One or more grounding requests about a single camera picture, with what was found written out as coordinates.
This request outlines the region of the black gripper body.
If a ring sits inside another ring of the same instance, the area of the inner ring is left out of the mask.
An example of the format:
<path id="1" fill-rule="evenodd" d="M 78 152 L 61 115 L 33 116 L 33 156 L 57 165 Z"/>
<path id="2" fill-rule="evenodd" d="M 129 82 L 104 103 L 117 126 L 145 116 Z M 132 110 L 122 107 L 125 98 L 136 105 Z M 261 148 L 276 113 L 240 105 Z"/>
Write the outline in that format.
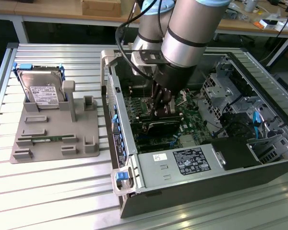
<path id="1" fill-rule="evenodd" d="M 160 64 L 157 65 L 154 73 L 154 81 L 162 88 L 177 93 L 187 85 L 196 67 L 195 65 L 182 68 L 170 64 Z"/>

